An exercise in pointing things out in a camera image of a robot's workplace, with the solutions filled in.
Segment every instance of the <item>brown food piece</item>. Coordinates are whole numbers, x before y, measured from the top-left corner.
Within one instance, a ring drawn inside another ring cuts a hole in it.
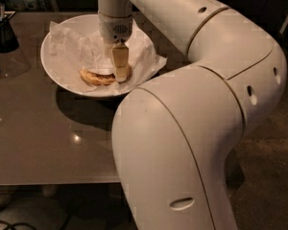
[[[129,65],[128,69],[128,77],[127,79],[132,75],[132,68]],[[79,71],[80,77],[85,81],[87,84],[93,84],[93,85],[110,85],[116,82],[114,74],[110,75],[101,75],[92,73],[88,70],[81,69]]]

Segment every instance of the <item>oval hole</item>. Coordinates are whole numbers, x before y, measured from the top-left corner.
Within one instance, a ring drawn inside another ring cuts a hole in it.
[[[273,68],[273,72],[274,72],[275,77],[276,77],[276,82],[277,82],[278,84],[280,84],[280,74],[279,74],[279,72],[278,72],[278,70],[277,70],[276,67]]]
[[[248,86],[247,90],[248,90],[248,94],[250,96],[251,103],[253,105],[256,105],[257,104],[257,97],[256,97],[252,87]]]
[[[207,7],[202,7],[198,10],[198,13],[203,13],[206,11],[206,9],[207,9]]]
[[[181,198],[170,203],[170,207],[174,211],[181,211],[193,205],[194,199],[192,197]]]

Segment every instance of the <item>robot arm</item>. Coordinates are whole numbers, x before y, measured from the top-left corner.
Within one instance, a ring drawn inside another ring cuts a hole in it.
[[[115,1],[123,8],[126,0]],[[225,160],[276,107],[286,83],[284,54],[216,0],[130,1],[193,62],[142,84],[115,114],[114,158],[136,224],[237,229]]]

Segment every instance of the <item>floor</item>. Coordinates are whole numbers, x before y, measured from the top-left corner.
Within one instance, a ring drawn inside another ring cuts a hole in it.
[[[239,230],[288,230],[288,84],[274,113],[235,148],[245,182],[230,198]],[[135,230],[119,184],[20,186],[0,230]]]

